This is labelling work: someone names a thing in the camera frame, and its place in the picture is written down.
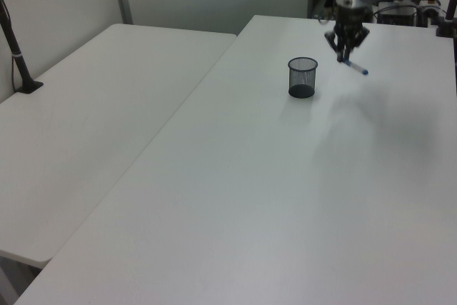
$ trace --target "black mesh cup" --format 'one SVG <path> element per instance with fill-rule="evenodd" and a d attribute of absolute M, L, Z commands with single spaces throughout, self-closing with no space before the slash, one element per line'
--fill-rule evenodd
<path fill-rule="evenodd" d="M 296 57 L 288 63 L 288 93 L 295 98 L 308 98 L 314 94 L 317 61 L 309 57 Z"/>

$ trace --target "floor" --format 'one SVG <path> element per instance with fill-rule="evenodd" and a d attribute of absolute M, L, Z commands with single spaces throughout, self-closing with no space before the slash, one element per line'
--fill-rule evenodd
<path fill-rule="evenodd" d="M 0 305 L 13 305 L 39 272 L 26 264 L 0 258 Z"/>

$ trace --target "white table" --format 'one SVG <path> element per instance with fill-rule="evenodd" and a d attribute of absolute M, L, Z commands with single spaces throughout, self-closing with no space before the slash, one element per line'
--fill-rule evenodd
<path fill-rule="evenodd" d="M 114 25 L 0 105 L 0 256 L 43 267 L 235 39 Z"/>
<path fill-rule="evenodd" d="M 454 305 L 452 40 L 332 26 L 254 17 L 17 305 Z"/>

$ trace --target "pen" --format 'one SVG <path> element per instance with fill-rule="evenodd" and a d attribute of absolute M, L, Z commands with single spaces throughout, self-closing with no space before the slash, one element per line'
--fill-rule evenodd
<path fill-rule="evenodd" d="M 368 75 L 368 71 L 364 69 L 363 67 L 360 67 L 358 64 L 355 64 L 353 62 L 350 62 L 349 60 L 344 60 L 344 63 L 350 66 L 351 68 L 354 68 L 358 72 L 362 73 L 363 75 Z"/>

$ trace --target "black cable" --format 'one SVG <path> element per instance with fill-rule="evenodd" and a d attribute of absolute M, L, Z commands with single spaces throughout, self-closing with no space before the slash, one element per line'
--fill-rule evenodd
<path fill-rule="evenodd" d="M 11 56 L 11 84 L 13 85 L 13 91 L 16 93 L 16 87 L 14 86 L 14 57 Z"/>
<path fill-rule="evenodd" d="M 8 16 L 8 22 L 9 22 L 9 24 L 11 25 L 11 16 L 9 15 L 8 7 L 6 6 L 4 0 L 0 0 L 0 1 L 1 1 L 1 7 L 4 8 L 4 10 L 5 10 L 5 12 L 6 12 L 6 15 Z"/>
<path fill-rule="evenodd" d="M 6 16 L 8 17 L 9 25 L 11 25 L 11 16 L 9 15 L 8 7 L 5 4 L 4 0 L 0 0 L 1 7 L 4 8 Z M 16 87 L 14 86 L 14 56 L 11 55 L 11 85 L 13 86 L 13 91 L 16 93 Z"/>

